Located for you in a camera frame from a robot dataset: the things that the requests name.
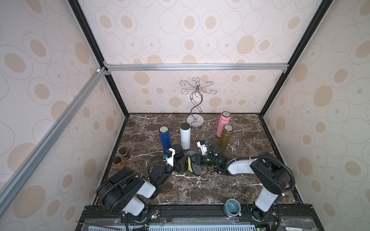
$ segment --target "pink water bottle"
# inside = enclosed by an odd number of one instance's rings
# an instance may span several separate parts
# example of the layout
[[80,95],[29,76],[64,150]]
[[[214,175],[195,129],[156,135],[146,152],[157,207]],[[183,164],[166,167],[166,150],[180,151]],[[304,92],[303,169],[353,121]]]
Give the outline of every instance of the pink water bottle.
[[220,121],[218,122],[216,135],[221,137],[222,129],[226,124],[229,124],[231,113],[224,111],[221,113]]

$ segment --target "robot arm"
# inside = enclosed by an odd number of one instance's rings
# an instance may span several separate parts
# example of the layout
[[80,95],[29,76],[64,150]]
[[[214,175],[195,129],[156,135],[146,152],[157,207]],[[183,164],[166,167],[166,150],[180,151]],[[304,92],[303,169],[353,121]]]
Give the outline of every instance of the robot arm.
[[107,207],[112,213],[130,213],[136,220],[142,221],[147,215],[147,206],[135,195],[145,198],[155,198],[160,192],[160,185],[172,174],[173,171],[184,173],[188,167],[185,160],[187,156],[175,156],[173,148],[165,151],[163,165],[155,165],[149,173],[149,179],[135,174],[126,167],[111,178],[104,181],[96,190],[99,205]]
[[251,158],[226,159],[222,149],[208,142],[198,142],[202,151],[201,159],[210,159],[207,165],[213,165],[219,174],[236,175],[239,173],[255,174],[262,183],[262,190],[251,207],[250,212],[257,221],[266,218],[268,210],[276,204],[285,191],[294,188],[295,180],[291,170],[268,152]]

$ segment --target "jar lid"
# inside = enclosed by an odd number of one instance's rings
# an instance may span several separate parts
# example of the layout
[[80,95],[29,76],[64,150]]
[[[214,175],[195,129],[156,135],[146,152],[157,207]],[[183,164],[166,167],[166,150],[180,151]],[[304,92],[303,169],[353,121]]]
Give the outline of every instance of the jar lid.
[[223,111],[222,113],[221,113],[221,115],[223,116],[223,117],[230,117],[231,116],[231,113],[230,112],[227,112],[227,111]]
[[119,156],[116,156],[113,158],[113,163],[119,164],[122,161],[122,159]]
[[180,125],[180,128],[182,129],[182,130],[189,130],[190,129],[190,124],[188,124],[188,123],[182,123],[181,125]]
[[121,156],[126,156],[127,155],[127,150],[122,147],[118,150],[118,152],[120,153]]
[[182,152],[182,146],[181,146],[181,144],[176,143],[176,144],[172,145],[171,148],[173,148],[175,150],[175,155],[177,155],[180,152]]
[[234,130],[234,128],[230,125],[230,124],[227,124],[223,127],[223,129],[227,132],[232,132]]
[[160,133],[166,133],[166,132],[168,132],[168,127],[166,127],[166,126],[162,126],[162,127],[160,127],[160,128],[159,128],[159,132],[160,132]]

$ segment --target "teal mug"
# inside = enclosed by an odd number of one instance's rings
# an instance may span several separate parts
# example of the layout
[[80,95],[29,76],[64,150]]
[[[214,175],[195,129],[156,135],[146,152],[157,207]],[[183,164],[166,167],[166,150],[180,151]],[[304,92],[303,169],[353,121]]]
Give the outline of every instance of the teal mug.
[[236,199],[228,199],[223,205],[223,212],[228,217],[235,217],[240,214],[241,206]]

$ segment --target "thermos bottle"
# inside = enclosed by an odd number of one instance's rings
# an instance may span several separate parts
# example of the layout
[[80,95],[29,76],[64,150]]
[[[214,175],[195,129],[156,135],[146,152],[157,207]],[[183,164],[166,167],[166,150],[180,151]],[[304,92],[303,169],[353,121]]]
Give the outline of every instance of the thermos bottle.
[[169,136],[169,128],[167,126],[159,128],[159,136],[161,138],[163,151],[171,148],[171,137]]
[[183,150],[190,148],[190,124],[182,123],[180,125],[180,139]]
[[223,127],[221,137],[220,137],[220,140],[219,140],[220,148],[223,151],[226,151],[226,148],[228,147],[231,135],[233,133],[234,133],[234,128],[230,124],[227,124]]
[[224,111],[224,112],[221,113],[220,121],[218,122],[218,128],[217,128],[217,132],[216,132],[216,135],[218,137],[221,137],[221,133],[222,133],[223,127],[226,124],[229,124],[230,117],[231,117],[231,113],[230,112]]

